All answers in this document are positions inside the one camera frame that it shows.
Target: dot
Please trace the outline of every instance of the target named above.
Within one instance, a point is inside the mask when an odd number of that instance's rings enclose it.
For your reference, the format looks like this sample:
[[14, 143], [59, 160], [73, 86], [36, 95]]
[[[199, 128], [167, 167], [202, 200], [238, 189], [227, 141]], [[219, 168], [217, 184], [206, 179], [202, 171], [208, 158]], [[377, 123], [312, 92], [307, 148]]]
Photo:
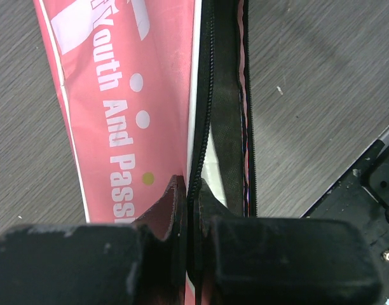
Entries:
[[142, 182], [146, 184], [147, 186], [151, 186], [155, 181], [154, 174], [151, 172], [147, 172], [144, 175], [142, 175]]
[[139, 73], [132, 74], [130, 78], [130, 88], [134, 92], [140, 92], [144, 86], [144, 79]]
[[149, 117], [148, 112], [146, 112], [145, 110], [141, 110], [140, 112], [138, 112], [135, 117], [135, 122], [137, 126], [141, 129], [148, 128], [150, 121], [151, 118]]

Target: white dot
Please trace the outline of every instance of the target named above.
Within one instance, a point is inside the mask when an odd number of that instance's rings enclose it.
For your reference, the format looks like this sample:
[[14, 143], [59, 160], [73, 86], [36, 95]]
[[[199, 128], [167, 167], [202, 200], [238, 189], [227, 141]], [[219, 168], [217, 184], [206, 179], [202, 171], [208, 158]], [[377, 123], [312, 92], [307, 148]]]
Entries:
[[139, 73], [132, 74], [130, 78], [130, 88], [134, 92], [140, 92], [144, 86], [144, 79]]
[[135, 122], [137, 126], [141, 129], [145, 129], [149, 126], [149, 122], [151, 119], [149, 118], [148, 112], [141, 110], [137, 113], [137, 116], [135, 117]]

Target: black zipper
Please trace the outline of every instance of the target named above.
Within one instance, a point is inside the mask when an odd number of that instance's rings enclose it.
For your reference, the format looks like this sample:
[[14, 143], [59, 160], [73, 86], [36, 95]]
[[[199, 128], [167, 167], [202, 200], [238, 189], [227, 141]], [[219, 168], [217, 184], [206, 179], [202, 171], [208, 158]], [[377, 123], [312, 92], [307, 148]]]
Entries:
[[244, 25], [244, 45], [245, 45], [245, 93], [247, 99], [247, 118], [248, 118], [248, 145], [249, 145], [249, 216], [256, 217], [257, 214], [257, 172], [255, 157], [255, 138], [254, 138], [254, 121], [252, 119], [252, 99], [251, 99], [251, 75], [250, 75], [250, 42], [249, 42], [249, 1], [244, 0], [243, 7], [243, 25]]
[[201, 171], [203, 170], [203, 164], [205, 161], [208, 134], [210, 133], [210, 119], [212, 113], [212, 100], [213, 100], [213, 87], [214, 87], [214, 5], [211, 6], [210, 17], [210, 58], [209, 58], [209, 83], [206, 103], [205, 122], [203, 126], [203, 135], [201, 138], [200, 154], [195, 169], [195, 174], [188, 193], [188, 206], [193, 207], [195, 196], [201, 187]]

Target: gray wooden floor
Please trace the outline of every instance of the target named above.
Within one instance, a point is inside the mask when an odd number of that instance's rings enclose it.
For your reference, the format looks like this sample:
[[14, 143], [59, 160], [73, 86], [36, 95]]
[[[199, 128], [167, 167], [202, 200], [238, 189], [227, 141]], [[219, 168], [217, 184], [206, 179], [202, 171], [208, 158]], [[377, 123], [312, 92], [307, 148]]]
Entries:
[[[389, 125], [389, 0], [346, 2], [251, 1], [259, 215], [301, 215]], [[0, 232], [83, 221], [33, 4], [0, 0]]]

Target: yellow dot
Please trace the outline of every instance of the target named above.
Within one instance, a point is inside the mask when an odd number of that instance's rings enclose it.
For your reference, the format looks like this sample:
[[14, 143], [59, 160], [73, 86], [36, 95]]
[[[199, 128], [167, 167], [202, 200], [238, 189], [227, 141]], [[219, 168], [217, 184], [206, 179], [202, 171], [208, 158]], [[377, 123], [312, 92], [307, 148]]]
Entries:
[[145, 173], [144, 175], [142, 175], [142, 181], [147, 186], [152, 185], [154, 183], [154, 181], [155, 181], [154, 174], [151, 173], [151, 172]]

